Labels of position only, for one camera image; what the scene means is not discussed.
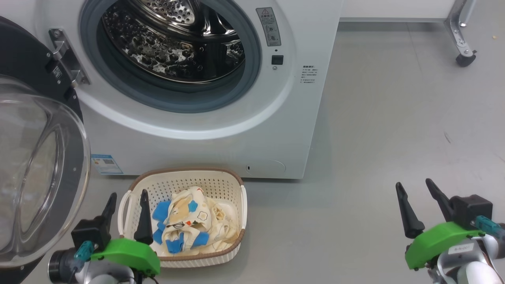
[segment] washing machine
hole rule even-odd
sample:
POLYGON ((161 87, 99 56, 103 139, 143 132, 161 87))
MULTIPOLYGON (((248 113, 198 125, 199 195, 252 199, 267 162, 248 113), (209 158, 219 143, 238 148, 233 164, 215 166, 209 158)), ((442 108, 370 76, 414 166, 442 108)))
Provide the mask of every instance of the washing machine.
POLYGON ((3 69, 42 70, 38 81, 66 90, 102 174, 302 178, 342 2, 3 1, 0 20, 35 40, 4 50, 3 69))

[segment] laundry basket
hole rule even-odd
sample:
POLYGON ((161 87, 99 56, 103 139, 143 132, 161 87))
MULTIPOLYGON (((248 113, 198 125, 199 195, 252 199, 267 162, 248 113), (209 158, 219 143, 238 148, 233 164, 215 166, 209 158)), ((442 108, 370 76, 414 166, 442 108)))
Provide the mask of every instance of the laundry basket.
MULTIPOLYGON (((238 227, 241 228, 237 240, 224 251, 195 256, 170 256, 157 243, 152 243, 151 248, 157 253, 161 267, 166 268, 202 267, 230 261, 240 249, 240 242, 245 233, 247 195, 242 179, 234 172, 224 169, 163 169, 139 176, 119 204, 118 229, 120 237, 133 239, 140 219, 142 190, 147 190, 149 193, 149 208, 152 216, 159 202, 169 200, 173 193, 179 193, 191 186, 199 186, 207 197, 230 204, 228 210, 234 211, 233 215, 236 216, 238 227)), ((153 231, 156 231, 157 222, 152 219, 151 222, 153 231)))

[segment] door hinge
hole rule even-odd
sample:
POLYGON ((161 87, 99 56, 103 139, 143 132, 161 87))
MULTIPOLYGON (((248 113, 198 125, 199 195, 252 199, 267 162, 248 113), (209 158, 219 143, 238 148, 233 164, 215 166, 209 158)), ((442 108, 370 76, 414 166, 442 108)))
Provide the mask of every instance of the door hinge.
POLYGON ((62 63, 65 72, 68 73, 72 81, 72 86, 77 87, 81 84, 89 84, 86 73, 75 56, 65 32, 62 29, 50 29, 49 36, 56 49, 53 52, 53 58, 62 63))

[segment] gray floor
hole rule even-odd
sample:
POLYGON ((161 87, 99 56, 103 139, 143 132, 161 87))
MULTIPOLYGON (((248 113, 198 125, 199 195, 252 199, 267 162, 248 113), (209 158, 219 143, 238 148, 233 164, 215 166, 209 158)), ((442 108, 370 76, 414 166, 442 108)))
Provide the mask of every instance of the gray floor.
MULTIPOLYGON (((479 53, 466 69, 455 65, 441 24, 341 23, 306 177, 247 181, 247 233, 237 257, 164 270, 159 282, 431 283, 403 259, 410 242, 394 184, 404 184, 426 227, 443 221, 426 177, 448 196, 493 201, 494 219, 505 221, 503 14, 503 0, 478 3, 464 33, 479 53)), ((97 214, 103 197, 131 182, 93 170, 80 217, 97 214)), ((117 236, 115 224, 111 231, 117 236)), ((66 237, 57 247, 70 243, 66 237)), ((47 261, 26 283, 48 283, 47 261)), ((497 266, 505 273, 505 260, 497 266)))

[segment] clothes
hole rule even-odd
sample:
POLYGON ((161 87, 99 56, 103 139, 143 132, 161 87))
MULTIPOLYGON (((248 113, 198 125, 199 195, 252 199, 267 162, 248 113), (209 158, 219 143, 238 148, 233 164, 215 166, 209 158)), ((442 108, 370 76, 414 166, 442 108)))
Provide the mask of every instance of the clothes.
POLYGON ((238 223, 198 186, 172 195, 167 213, 158 212, 165 209, 166 204, 155 208, 153 219, 165 219, 158 223, 153 239, 164 242, 174 256, 221 251, 238 237, 238 223))

